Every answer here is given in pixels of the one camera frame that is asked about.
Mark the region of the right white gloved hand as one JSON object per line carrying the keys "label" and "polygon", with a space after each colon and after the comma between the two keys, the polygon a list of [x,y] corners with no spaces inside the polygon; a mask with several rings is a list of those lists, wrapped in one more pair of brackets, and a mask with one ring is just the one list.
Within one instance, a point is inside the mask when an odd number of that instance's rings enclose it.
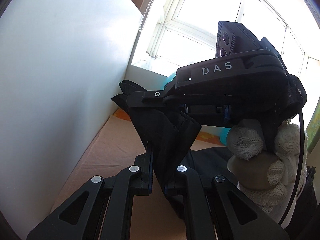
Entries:
{"label": "right white gloved hand", "polygon": [[[300,127],[287,121],[278,128],[273,145],[275,151],[268,153],[260,123],[244,120],[227,135],[232,153],[227,168],[235,175],[238,189],[275,222],[283,218],[285,228],[306,184],[307,153],[300,155]],[[286,215],[291,198],[294,203]]]}

